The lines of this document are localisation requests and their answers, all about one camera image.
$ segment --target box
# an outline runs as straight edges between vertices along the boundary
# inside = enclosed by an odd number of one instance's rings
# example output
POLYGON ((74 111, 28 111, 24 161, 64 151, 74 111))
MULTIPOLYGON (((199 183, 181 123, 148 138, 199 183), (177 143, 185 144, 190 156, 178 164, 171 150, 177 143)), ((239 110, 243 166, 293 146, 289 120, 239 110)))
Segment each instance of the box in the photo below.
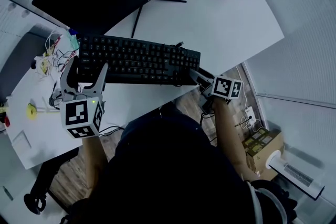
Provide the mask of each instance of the box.
POLYGON ((267 169, 265 163, 273 151, 284 152, 283 139, 281 131, 261 128, 243 141, 247 165, 259 179, 272 180, 278 174, 273 169, 267 169))

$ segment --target floor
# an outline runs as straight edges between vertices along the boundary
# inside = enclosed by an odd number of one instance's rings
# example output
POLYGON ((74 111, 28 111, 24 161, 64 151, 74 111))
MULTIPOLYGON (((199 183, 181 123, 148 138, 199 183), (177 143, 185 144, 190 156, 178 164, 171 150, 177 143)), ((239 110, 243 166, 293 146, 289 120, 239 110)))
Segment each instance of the floor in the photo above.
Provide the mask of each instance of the floor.
MULTIPOLYGON (((241 65, 237 66, 244 82, 245 93, 247 97, 247 106, 252 106, 255 116, 260 119, 259 111, 257 108, 256 100, 248 83, 247 77, 241 65)), ((232 68, 224 73, 224 76, 232 79, 239 79, 239 74, 236 68, 232 68)), ((195 89, 176 100, 176 106, 186 115, 190 116, 194 120, 198 121, 201 118, 202 111, 198 107, 199 91, 195 89)), ((239 99, 233 100, 229 107, 233 115, 235 124, 240 123, 240 119, 244 116, 244 104, 245 98, 243 92, 240 93, 239 99)), ((217 139, 215 130, 215 117, 204 119, 202 127, 204 132, 209 137, 211 143, 216 146, 217 139)), ((238 134, 241 140, 245 139, 250 133, 252 133, 252 127, 249 129, 243 129, 241 126, 237 127, 238 134)), ((260 127, 260 122, 256 122, 254 130, 260 127)), ((107 137, 101 137, 101 142, 104 147, 108 160, 113 158, 115 154, 115 148, 120 140, 122 131, 117 131, 113 135, 107 137)), ((85 176, 85 164, 82 148, 79 149, 77 157, 73 158, 69 163, 63 164, 58 174, 52 181, 50 191, 63 203, 66 207, 71 206, 76 201, 83 199, 87 192, 86 176, 85 176)))

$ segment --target black keyboard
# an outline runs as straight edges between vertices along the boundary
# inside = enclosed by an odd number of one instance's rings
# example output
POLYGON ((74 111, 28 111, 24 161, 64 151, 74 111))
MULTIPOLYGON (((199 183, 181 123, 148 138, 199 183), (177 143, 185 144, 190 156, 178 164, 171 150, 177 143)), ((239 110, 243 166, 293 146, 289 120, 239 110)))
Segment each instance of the black keyboard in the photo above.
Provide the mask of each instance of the black keyboard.
POLYGON ((196 85, 189 71, 198 71, 201 53, 182 47, 111 36, 81 35, 79 82, 93 82, 109 63, 106 83, 196 85))

